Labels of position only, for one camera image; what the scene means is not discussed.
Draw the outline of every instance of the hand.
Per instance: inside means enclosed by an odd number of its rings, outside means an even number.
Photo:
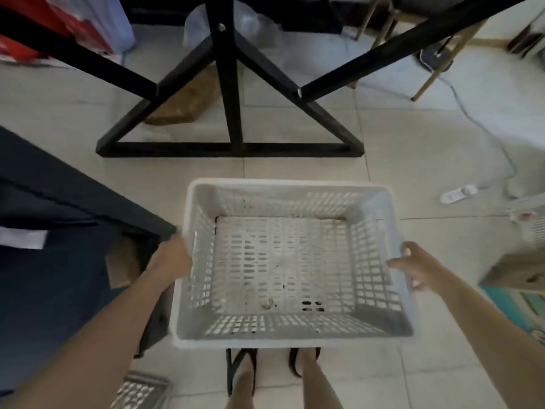
[[[405,241],[403,248],[408,249],[410,254],[386,261],[386,265],[404,272],[419,282],[414,286],[414,290],[432,289],[435,293],[439,293],[443,287],[448,286],[450,277],[454,274],[444,267],[437,258],[412,241]]]
[[[146,270],[160,273],[170,284],[174,280],[187,277],[191,273],[192,266],[193,260],[187,253],[184,239],[174,234],[170,240],[159,245],[149,260]]]

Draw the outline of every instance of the person's left hand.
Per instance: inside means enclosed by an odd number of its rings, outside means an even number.
[[[169,283],[191,273],[193,260],[187,253],[184,239],[174,234],[170,240],[159,245],[149,260],[146,270],[160,273]]]

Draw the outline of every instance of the plastic crate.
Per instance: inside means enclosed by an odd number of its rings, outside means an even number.
[[[409,281],[391,195],[324,181],[197,179],[183,235],[191,277],[174,288],[177,347],[304,347],[408,337]]]

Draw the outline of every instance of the white basket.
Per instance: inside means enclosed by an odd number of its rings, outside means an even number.
[[[310,347],[407,337],[408,281],[384,187],[324,181],[197,179],[183,235],[193,254],[176,281],[177,347]]]

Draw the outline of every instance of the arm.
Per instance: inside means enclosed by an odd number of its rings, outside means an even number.
[[[410,255],[387,262],[439,294],[510,409],[545,407],[545,349],[452,271],[406,242]]]
[[[140,278],[20,387],[5,409],[109,408],[159,296],[190,270],[191,259],[181,237],[162,243]]]

